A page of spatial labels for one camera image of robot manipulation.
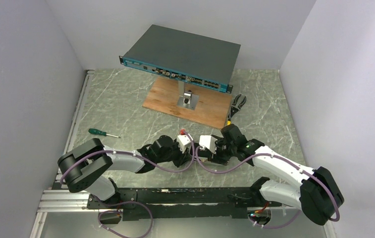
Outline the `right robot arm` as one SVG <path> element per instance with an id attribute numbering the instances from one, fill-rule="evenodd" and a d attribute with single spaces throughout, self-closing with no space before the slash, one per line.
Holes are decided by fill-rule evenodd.
<path id="1" fill-rule="evenodd" d="M 239 164 L 228 172 L 249 164 L 284 181 L 280 183 L 267 177 L 257 179 L 250 186 L 250 195 L 244 198 L 245 201 L 263 206 L 277 202 L 294 207 L 321 226 L 327 221 L 340 220 L 339 207 L 344 203 L 344 197 L 328 169 L 314 169 L 285 158 L 257 139 L 248 140 L 234 124 L 225 126 L 221 134 L 221 137 L 200 137 L 199 145 L 193 149 L 196 161 L 201 164 L 205 152 L 210 154 L 211 160 L 228 161 L 235 157 Z"/>

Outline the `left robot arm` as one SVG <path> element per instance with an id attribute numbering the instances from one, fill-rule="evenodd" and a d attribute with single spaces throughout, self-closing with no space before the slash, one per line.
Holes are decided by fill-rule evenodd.
<path id="1" fill-rule="evenodd" d="M 194 162 L 190 156 L 194 150 L 189 134 L 175 139 L 162 135 L 154 143 L 133 151 L 118 151 L 94 138 L 59 158 L 57 164 L 62 173 L 59 182 L 71 193 L 86 191 L 101 202 L 117 203 L 121 201 L 120 192 L 112 179 L 104 177 L 106 171 L 144 174 L 158 168 L 171 172 L 161 163 L 172 162 L 177 167 L 175 173 L 181 173 L 182 165 L 190 167 Z"/>

